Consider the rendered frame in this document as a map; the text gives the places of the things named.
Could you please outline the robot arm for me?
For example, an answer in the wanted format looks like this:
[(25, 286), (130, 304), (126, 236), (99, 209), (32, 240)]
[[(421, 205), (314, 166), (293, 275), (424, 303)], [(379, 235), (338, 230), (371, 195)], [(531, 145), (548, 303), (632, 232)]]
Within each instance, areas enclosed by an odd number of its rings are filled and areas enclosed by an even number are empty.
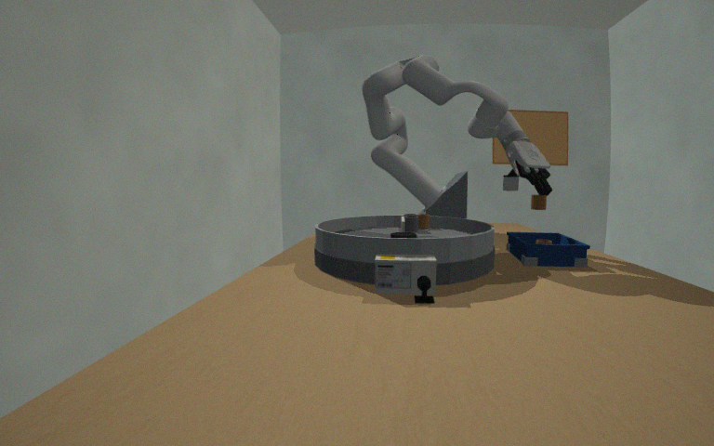
[(372, 161), (409, 190), (426, 206), (423, 209), (426, 211), (447, 188), (441, 188), (412, 160), (402, 155), (408, 146), (405, 117), (399, 108), (390, 107), (384, 94), (407, 83), (441, 106), (457, 94), (470, 92), (483, 98), (468, 124), (468, 132), (473, 137), (498, 138), (506, 150), (512, 141), (527, 136), (508, 111), (507, 101), (495, 90), (479, 82), (450, 80), (439, 72), (439, 64), (432, 56), (415, 58), (394, 62), (371, 73), (364, 79), (362, 92), (371, 135), (380, 140), (371, 150)]

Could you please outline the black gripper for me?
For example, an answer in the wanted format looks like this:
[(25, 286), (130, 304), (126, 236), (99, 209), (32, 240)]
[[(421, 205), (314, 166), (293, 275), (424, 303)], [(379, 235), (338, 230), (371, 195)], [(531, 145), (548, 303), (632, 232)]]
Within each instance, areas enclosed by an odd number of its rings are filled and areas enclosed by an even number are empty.
[(547, 182), (550, 173), (544, 169), (550, 168), (550, 164), (529, 138), (517, 138), (512, 141), (506, 148), (506, 154), (517, 176), (524, 177), (535, 185), (539, 195), (548, 196), (552, 192)]

